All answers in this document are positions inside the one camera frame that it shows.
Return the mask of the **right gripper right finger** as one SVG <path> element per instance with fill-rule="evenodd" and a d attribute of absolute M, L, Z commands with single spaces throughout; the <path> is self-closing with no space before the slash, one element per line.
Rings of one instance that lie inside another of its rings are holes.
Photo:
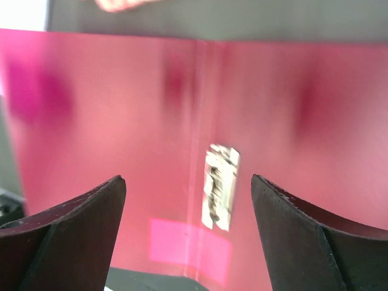
<path fill-rule="evenodd" d="M 387 290 L 387 231 L 324 210 L 253 175 L 273 290 Z"/>

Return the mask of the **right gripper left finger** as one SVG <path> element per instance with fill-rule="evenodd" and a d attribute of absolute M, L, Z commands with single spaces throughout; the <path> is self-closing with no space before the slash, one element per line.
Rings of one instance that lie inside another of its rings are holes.
<path fill-rule="evenodd" d="M 125 180 L 118 175 L 2 225 L 1 290 L 103 290 L 125 196 Z"/>

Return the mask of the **red plastic folder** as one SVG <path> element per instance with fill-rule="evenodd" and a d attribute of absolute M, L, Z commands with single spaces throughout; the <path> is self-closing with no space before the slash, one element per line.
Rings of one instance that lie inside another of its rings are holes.
<path fill-rule="evenodd" d="M 1 30 L 5 120 L 28 214 L 115 175 L 112 265 L 270 290 L 252 176 L 387 227 L 387 45 Z M 201 222 L 206 151 L 240 153 L 230 230 Z"/>

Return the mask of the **metal folder clip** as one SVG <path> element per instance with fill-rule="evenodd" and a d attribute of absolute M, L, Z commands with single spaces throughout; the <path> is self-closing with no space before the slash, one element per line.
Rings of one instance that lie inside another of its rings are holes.
<path fill-rule="evenodd" d="M 206 151 L 201 222 L 208 229 L 230 230 L 239 162 L 233 147 L 211 144 Z"/>

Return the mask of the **pink folded cloth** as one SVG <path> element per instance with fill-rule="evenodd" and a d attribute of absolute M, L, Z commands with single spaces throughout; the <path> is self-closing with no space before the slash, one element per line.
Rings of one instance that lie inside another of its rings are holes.
<path fill-rule="evenodd" d="M 96 5 L 103 11 L 115 13 L 139 6 L 158 2 L 158 0 L 94 0 Z"/>

